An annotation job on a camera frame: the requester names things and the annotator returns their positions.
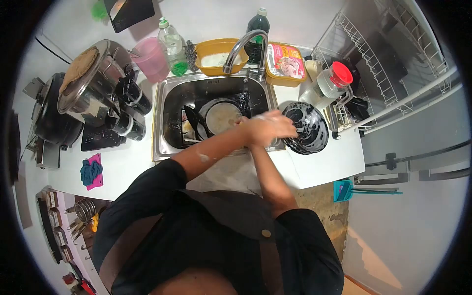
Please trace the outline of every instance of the person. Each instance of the person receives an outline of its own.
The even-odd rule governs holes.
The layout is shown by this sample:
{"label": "person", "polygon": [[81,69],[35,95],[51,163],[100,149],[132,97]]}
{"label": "person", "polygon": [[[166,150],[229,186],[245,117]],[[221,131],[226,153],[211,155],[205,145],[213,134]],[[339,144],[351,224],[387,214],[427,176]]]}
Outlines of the person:
{"label": "person", "polygon": [[[344,274],[315,212],[299,209],[264,146],[296,137],[279,110],[141,174],[101,215],[92,260],[111,294],[341,294]],[[247,147],[262,196],[185,190]]]}

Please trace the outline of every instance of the dustpan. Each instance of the dustpan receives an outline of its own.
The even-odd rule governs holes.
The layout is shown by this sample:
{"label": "dustpan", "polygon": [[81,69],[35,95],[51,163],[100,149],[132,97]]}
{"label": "dustpan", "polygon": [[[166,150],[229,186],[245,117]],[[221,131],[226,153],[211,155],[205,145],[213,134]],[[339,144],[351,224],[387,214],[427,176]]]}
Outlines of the dustpan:
{"label": "dustpan", "polygon": [[353,197],[352,188],[353,182],[350,179],[337,180],[333,183],[334,202],[343,202],[350,200]]}
{"label": "dustpan", "polygon": [[333,201],[343,202],[350,200],[353,194],[403,194],[397,190],[373,190],[373,189],[362,189],[354,188],[353,182],[350,179],[337,180],[333,183]]}

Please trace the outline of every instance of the shirt button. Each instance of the shirt button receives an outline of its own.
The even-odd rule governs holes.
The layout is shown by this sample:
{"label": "shirt button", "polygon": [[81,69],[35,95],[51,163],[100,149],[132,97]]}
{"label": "shirt button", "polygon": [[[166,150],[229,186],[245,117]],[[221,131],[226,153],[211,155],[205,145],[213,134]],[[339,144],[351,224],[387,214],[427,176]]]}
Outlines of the shirt button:
{"label": "shirt button", "polygon": [[263,230],[261,231],[261,234],[262,234],[264,237],[270,237],[270,236],[272,235],[268,229],[263,229]]}

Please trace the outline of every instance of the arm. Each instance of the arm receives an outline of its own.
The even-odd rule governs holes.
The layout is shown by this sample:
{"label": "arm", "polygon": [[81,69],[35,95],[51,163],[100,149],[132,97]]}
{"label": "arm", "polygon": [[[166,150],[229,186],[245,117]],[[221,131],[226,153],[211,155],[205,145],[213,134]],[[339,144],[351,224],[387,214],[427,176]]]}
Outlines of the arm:
{"label": "arm", "polygon": [[294,136],[297,136],[297,133],[293,122],[282,116],[279,110],[274,110],[194,144],[171,159],[182,165],[187,175],[187,181],[190,181],[205,172],[221,158],[243,146],[266,146],[275,137]]}
{"label": "arm", "polygon": [[296,200],[277,168],[262,146],[251,146],[257,178],[261,184],[262,196],[273,204],[272,215],[277,218],[290,209],[297,209]]}
{"label": "arm", "polygon": [[247,144],[248,136],[240,127],[212,136],[181,151],[171,159],[185,170],[187,181],[194,179],[232,151]]}

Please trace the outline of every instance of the hand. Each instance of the hand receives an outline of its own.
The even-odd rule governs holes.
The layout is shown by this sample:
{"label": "hand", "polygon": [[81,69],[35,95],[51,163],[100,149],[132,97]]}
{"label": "hand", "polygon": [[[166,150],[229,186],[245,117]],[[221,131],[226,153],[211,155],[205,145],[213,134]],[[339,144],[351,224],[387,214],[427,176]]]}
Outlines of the hand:
{"label": "hand", "polygon": [[292,120],[282,116],[280,110],[265,112],[252,119],[242,117],[238,122],[247,136],[247,146],[269,146],[274,138],[297,137]]}

